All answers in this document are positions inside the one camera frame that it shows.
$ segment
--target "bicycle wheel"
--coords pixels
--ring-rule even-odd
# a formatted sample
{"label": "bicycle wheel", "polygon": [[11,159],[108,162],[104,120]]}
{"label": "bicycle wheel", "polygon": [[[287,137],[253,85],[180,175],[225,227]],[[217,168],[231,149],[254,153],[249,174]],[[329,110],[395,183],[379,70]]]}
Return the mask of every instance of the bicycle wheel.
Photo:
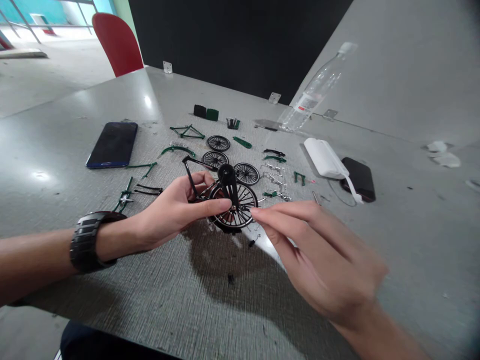
{"label": "bicycle wheel", "polygon": [[252,186],[259,182],[259,171],[252,165],[241,162],[233,167],[235,169],[236,180],[244,185]]}
{"label": "bicycle wheel", "polygon": [[208,144],[210,149],[213,149],[219,152],[224,152],[230,149],[230,141],[226,137],[223,137],[220,135],[210,136],[206,140],[206,143]]}
{"label": "bicycle wheel", "polygon": [[203,154],[202,161],[210,166],[219,168],[229,163],[229,158],[218,151],[209,151]]}
{"label": "bicycle wheel", "polygon": [[[230,186],[227,187],[227,191],[232,191]],[[226,227],[229,229],[241,229],[254,220],[250,214],[250,208],[259,205],[254,191],[247,185],[241,183],[236,184],[236,191],[238,194],[238,208],[233,209],[232,206],[230,210],[227,210],[224,213],[209,217],[210,221],[216,224],[219,228]],[[222,187],[217,186],[211,191],[209,199],[223,199],[225,197],[230,198],[230,194],[225,196]]]}

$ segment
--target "smartphone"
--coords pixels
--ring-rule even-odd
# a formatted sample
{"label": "smartphone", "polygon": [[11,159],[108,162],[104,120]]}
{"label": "smartphone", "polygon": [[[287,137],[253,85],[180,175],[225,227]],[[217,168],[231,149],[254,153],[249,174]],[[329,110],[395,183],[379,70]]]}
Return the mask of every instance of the smartphone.
{"label": "smartphone", "polygon": [[130,163],[138,127],[135,122],[108,122],[86,161],[86,167],[89,169],[126,167]]}
{"label": "smartphone", "polygon": [[[372,171],[367,165],[355,161],[349,157],[345,157],[341,161],[350,173],[350,180],[355,188],[355,191],[361,195],[361,198],[366,203],[375,201],[374,180],[372,179]],[[350,192],[350,186],[347,180],[340,180],[341,187]]]}

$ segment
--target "green bicycle part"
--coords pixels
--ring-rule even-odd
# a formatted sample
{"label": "green bicycle part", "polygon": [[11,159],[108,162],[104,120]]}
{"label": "green bicycle part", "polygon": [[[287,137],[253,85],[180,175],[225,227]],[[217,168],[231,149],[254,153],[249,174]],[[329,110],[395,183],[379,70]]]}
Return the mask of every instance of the green bicycle part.
{"label": "green bicycle part", "polygon": [[247,149],[251,149],[252,148],[252,144],[249,143],[248,141],[245,141],[245,140],[242,140],[241,138],[238,138],[236,136],[233,137],[233,140],[235,140],[237,143],[239,143],[240,145],[244,146],[245,148]]}
{"label": "green bicycle part", "polygon": [[298,183],[299,182],[298,177],[301,177],[301,185],[305,186],[305,175],[302,175],[301,173],[296,171],[294,171],[293,173],[295,174],[295,182]]}
{"label": "green bicycle part", "polygon": [[218,121],[219,120],[219,111],[215,109],[207,109],[206,110],[206,119],[211,121]]}
{"label": "green bicycle part", "polygon": [[157,164],[158,164],[157,162],[152,162],[151,164],[145,164],[145,165],[128,165],[128,166],[125,166],[125,169],[150,167],[150,168],[148,169],[148,171],[146,172],[146,174],[141,177],[142,179],[145,179],[145,178],[149,175],[149,172],[152,171],[152,169],[154,168],[154,166],[157,165]]}
{"label": "green bicycle part", "polygon": [[[205,139],[205,135],[203,135],[200,131],[198,131],[196,128],[194,128],[191,124],[188,125],[188,126],[182,126],[182,127],[170,126],[170,129],[173,130],[181,138]],[[185,129],[185,131],[184,132],[178,132],[177,131],[177,130],[182,130],[182,129]],[[188,130],[192,130],[198,136],[185,135]]]}
{"label": "green bicycle part", "polygon": [[277,160],[279,163],[286,163],[286,162],[287,162],[287,160],[285,160],[285,159],[282,158],[282,157],[278,157],[278,156],[270,156],[270,155],[269,155],[269,156],[265,156],[265,157],[263,158],[263,160],[268,160],[268,159]]}
{"label": "green bicycle part", "polygon": [[[113,212],[116,212],[117,209],[119,208],[119,206],[122,204],[122,198],[124,197],[124,195],[126,195],[126,198],[129,199],[130,198],[130,195],[132,195],[132,192],[130,191],[130,185],[132,185],[132,180],[134,179],[133,176],[130,176],[130,181],[128,182],[128,185],[126,187],[125,190],[123,190],[121,193],[120,193],[120,197],[118,198],[118,202],[116,203],[116,206],[115,208],[112,210]],[[118,211],[119,214],[122,213],[122,211],[125,209],[125,207],[127,206],[128,202],[126,202],[125,204],[123,204],[123,206],[120,208],[120,210]]]}
{"label": "green bicycle part", "polygon": [[269,198],[274,198],[274,197],[277,196],[277,192],[276,192],[276,191],[274,191],[274,192],[272,192],[272,193],[264,192],[264,193],[263,193],[263,196],[266,196],[266,197],[269,197]]}
{"label": "green bicycle part", "polygon": [[163,150],[160,155],[165,154],[167,151],[173,151],[173,150],[185,151],[185,152],[189,153],[194,159],[196,159],[196,157],[197,157],[192,150],[187,149],[186,147],[182,147],[182,146],[169,146],[165,150]]}

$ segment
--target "forearm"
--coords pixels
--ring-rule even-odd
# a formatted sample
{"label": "forearm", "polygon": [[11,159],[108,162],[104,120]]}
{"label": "forearm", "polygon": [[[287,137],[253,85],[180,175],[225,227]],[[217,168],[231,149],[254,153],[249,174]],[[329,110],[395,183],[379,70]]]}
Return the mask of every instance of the forearm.
{"label": "forearm", "polygon": [[428,360],[419,345],[376,304],[344,327],[333,324],[363,360]]}
{"label": "forearm", "polygon": [[[102,261],[138,251],[129,219],[102,225],[96,251]],[[74,229],[0,239],[0,307],[77,273],[70,262]]]}

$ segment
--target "wristwatch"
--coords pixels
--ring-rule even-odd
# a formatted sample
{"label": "wristwatch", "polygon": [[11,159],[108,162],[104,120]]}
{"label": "wristwatch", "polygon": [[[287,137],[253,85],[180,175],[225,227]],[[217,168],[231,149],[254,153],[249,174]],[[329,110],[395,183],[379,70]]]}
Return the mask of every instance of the wristwatch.
{"label": "wristwatch", "polygon": [[83,274],[88,274],[114,265],[117,259],[103,262],[97,256],[97,233],[100,225],[126,218],[114,211],[97,211],[78,220],[70,243],[70,261],[73,267]]}

